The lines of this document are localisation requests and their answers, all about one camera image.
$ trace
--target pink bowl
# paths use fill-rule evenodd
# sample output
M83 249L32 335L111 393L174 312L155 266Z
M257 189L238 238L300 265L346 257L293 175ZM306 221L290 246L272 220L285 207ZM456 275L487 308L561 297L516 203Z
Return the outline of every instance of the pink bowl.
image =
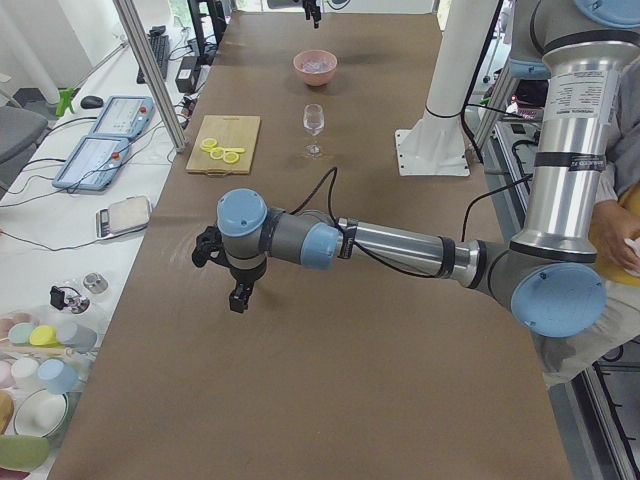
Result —
M324 50L306 50L293 59L298 78L312 87L329 83L336 74L337 66L336 56Z

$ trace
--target brown tabletop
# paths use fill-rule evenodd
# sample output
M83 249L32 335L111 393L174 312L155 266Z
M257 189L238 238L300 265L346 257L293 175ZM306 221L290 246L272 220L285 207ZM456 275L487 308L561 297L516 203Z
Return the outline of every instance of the brown tabletop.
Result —
M301 14L233 17L187 135L205 114L260 115L253 170L209 178L176 157L51 479L571 477L529 333L482 294L364 259L272 259L239 315L228 272L191 263L223 193L292 209L333 165L336 214L459 238L481 169L401 178L394 150L440 38L434 16L334 14L319 30ZM339 59L326 87L294 75L309 48ZM326 112L315 161L301 156L307 103ZM500 238L489 200L468 234Z

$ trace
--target black mouse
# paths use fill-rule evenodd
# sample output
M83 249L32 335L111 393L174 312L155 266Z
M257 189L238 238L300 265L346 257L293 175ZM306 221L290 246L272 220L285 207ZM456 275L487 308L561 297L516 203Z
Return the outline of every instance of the black mouse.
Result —
M104 100L95 95L87 95L80 101L80 106L85 109L100 108L104 105Z

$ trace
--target plastic dish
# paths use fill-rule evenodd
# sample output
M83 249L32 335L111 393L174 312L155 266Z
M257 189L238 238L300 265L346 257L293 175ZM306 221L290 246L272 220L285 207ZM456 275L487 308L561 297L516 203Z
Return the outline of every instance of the plastic dish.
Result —
M62 427L69 402L66 395L38 390L20 405L13 419L17 435L51 437Z
M336 74L338 59L325 50L305 50L293 59L298 78L311 87L326 85Z

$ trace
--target white tabletop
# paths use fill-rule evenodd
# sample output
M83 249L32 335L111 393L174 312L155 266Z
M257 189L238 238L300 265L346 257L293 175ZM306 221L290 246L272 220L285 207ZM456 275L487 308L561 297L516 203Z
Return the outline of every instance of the white tabletop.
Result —
M172 34L172 48L183 39L180 32ZM186 50L175 52L178 57ZM180 60L169 64L166 85L173 104L178 104L182 94L177 91L174 78ZM96 71L75 96L75 114L67 112L58 124L86 116L97 116L99 109L83 110L80 100L86 95L106 99L111 95L151 95L147 85L135 83L138 66L131 48L126 47ZM78 121L55 130L35 152L32 161L43 158L65 159L83 135L91 128L92 121ZM38 162L27 166L0 200L0 229L11 235L41 243L52 248L75 246L96 240L96 212L110 204L131 196L144 195L152 205L157 202L169 173L175 150L162 125L157 111L148 122L143 134L132 145L131 160L118 172L106 190L97 193L56 192L50 180L60 169L60 162ZM30 200L34 197L46 197ZM59 313L49 306L49 291L53 285L80 282L88 273L97 272L108 281L109 288L101 295L90 297L93 306L88 326L103 335L124 288L136 254L142 243L144 231L117 239L77 248L51 252L42 247L17 241L0 235L0 314L15 311L35 313L43 323L55 324L61 315L75 320L70 313ZM22 392L7 389L16 403L23 400ZM10 427L7 433L13 433ZM46 478L55 461L55 450L48 461L29 479Z

